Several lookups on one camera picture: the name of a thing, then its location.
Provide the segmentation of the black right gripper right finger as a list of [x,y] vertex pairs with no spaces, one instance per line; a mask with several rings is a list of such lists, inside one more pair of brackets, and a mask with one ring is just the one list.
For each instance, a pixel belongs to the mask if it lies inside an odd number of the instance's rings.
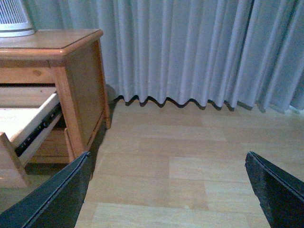
[[302,228],[304,182],[255,152],[247,153],[245,167],[270,227]]

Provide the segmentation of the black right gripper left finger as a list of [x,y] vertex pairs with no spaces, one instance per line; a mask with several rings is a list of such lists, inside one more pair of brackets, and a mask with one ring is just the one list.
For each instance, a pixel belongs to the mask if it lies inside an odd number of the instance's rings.
[[73,228],[86,197],[91,153],[84,152],[24,199],[1,213],[2,228]]

